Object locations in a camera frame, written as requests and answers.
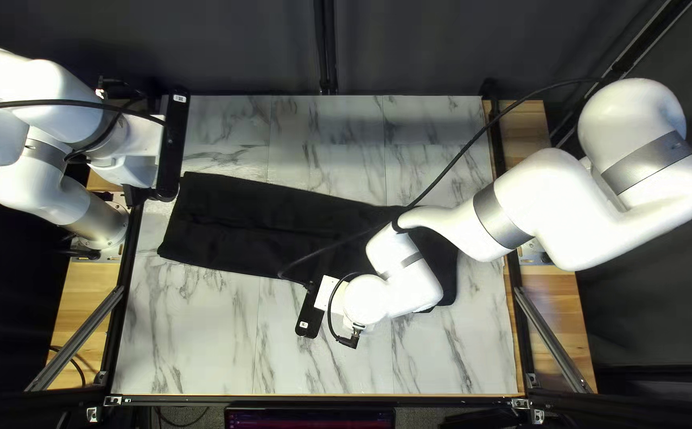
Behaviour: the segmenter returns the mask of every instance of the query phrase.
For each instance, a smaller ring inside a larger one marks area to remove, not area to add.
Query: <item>metal cylinder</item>
[[[119,245],[126,236],[128,215],[124,210],[116,210],[89,193],[89,208],[84,215],[63,228],[78,234],[81,242],[91,249],[106,249]]]

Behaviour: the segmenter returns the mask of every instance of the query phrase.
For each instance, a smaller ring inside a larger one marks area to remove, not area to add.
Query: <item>white marble tabletop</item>
[[[411,201],[483,125],[479,97],[193,97],[183,170],[374,205]],[[491,182],[486,137],[424,204]],[[173,203],[148,201],[112,392],[123,395],[516,393],[502,262],[461,255],[458,296],[383,321],[352,350],[297,336],[303,287],[157,255]]]

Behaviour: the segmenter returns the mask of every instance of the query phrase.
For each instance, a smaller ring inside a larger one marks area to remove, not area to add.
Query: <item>folded black fabric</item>
[[[343,238],[388,224],[404,209],[379,207],[310,191],[187,172],[180,183],[161,257],[198,267],[276,278],[292,261]],[[287,276],[316,289],[323,275],[373,272],[364,246],[372,235],[313,258]],[[439,305],[456,297],[457,249],[432,230],[410,237],[445,290]]]

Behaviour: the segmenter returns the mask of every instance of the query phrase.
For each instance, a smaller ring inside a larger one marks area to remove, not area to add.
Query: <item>black pole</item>
[[[314,39],[319,60],[319,92],[322,95],[337,94],[334,0],[314,0]]]

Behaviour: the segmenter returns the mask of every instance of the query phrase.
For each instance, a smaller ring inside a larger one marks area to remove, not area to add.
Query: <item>gray floor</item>
[[[195,421],[205,407],[161,407],[161,414],[176,424]],[[191,429],[224,429],[224,407],[210,407],[203,418],[188,427]],[[471,412],[472,408],[395,408],[396,429],[436,429],[447,416]],[[150,414],[151,427],[156,429],[173,428],[165,421],[159,421],[157,414]]]

